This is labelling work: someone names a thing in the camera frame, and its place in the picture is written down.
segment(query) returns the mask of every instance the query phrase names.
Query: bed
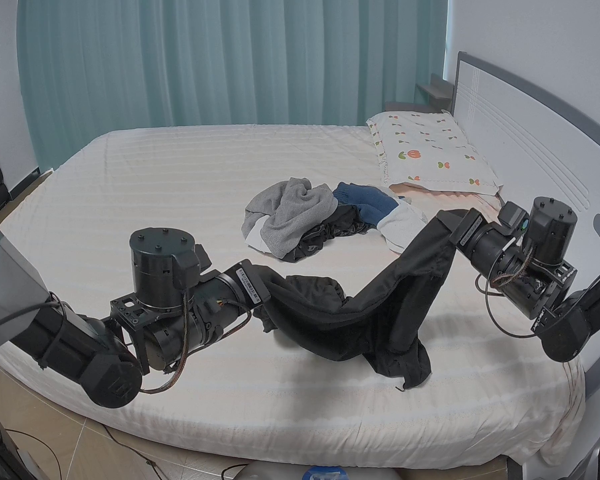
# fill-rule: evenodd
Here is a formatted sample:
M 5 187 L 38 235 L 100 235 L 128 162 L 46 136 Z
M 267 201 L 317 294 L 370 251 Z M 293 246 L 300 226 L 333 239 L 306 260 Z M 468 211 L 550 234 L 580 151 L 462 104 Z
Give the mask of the bed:
M 77 313 L 104 317 L 132 291 L 128 237 L 147 226 L 191 232 L 220 270 L 248 258 L 283 275 L 337 279 L 357 293 L 396 258 L 376 230 L 337 238 L 286 264 L 249 249 L 240 234 L 254 194 L 290 176 L 334 188 L 377 184 L 366 127 L 231 125 L 115 131 L 82 149 L 1 224 L 9 240 Z M 479 196 L 407 188 L 432 217 L 439 208 L 497 208 Z M 322 359 L 259 321 L 193 357 L 176 386 L 120 410 L 92 404 L 80 387 L 7 343 L 0 366 L 75 412 L 154 441 L 289 463 L 451 468 L 500 454 L 519 463 L 541 450 L 559 461 L 584 411 L 579 361 L 558 364 L 538 340 L 513 340 L 491 324 L 460 255 L 420 328 L 433 373 L 400 392 L 399 379 L 362 357 Z M 528 324 L 494 301 L 513 331 Z M 146 387 L 160 385 L 156 372 Z

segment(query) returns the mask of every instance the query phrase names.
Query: black cloth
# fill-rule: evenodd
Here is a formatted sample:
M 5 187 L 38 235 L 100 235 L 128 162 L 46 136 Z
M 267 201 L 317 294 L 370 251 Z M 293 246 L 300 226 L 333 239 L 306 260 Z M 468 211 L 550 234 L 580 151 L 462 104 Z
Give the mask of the black cloth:
M 315 354 L 334 361 L 362 354 L 376 372 L 404 377 L 403 388 L 417 386 L 431 373 L 418 329 L 451 268 L 456 248 L 448 238 L 442 222 L 431 220 L 355 297 L 345 297 L 328 277 L 282 278 L 271 268 L 254 266 L 271 292 L 254 316 L 265 332 L 279 328 Z
M 360 210 L 351 204 L 342 204 L 336 208 L 327 219 L 318 226 L 314 226 L 302 235 L 300 242 L 291 249 L 282 261 L 295 263 L 296 261 L 313 256 L 321 251 L 327 240 L 337 236 L 351 236 L 358 233 L 366 233 L 371 224 L 367 224 L 360 218 Z

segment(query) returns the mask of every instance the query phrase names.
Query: white headboard panel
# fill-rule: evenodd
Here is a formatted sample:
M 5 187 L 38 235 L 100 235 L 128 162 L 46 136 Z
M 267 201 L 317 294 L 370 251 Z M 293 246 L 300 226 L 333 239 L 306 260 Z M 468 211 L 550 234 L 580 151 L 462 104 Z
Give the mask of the white headboard panel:
M 566 259 L 574 289 L 600 273 L 600 126 L 544 89 L 464 52 L 458 55 L 452 114 L 504 186 L 504 200 L 530 209 L 551 196 L 576 210 Z M 588 369 L 600 356 L 600 332 L 584 348 Z

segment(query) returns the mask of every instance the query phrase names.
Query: curtain fold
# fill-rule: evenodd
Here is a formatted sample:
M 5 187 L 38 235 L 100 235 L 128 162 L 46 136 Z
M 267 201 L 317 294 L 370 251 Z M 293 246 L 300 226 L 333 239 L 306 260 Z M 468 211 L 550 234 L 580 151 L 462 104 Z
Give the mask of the curtain fold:
M 356 125 L 442 73 L 447 0 L 19 0 L 33 146 L 116 129 Z

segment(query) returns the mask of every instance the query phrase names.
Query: gray knit fabric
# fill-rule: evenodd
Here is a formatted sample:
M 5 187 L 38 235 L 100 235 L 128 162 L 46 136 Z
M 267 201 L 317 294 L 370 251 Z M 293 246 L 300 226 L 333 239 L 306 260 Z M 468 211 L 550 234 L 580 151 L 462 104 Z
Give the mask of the gray knit fabric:
M 260 236 L 276 258 L 296 247 L 312 227 L 335 212 L 338 200 L 327 184 L 311 187 L 306 178 L 280 181 L 263 190 L 245 208 L 242 235 L 247 238 L 257 220 L 270 215 Z

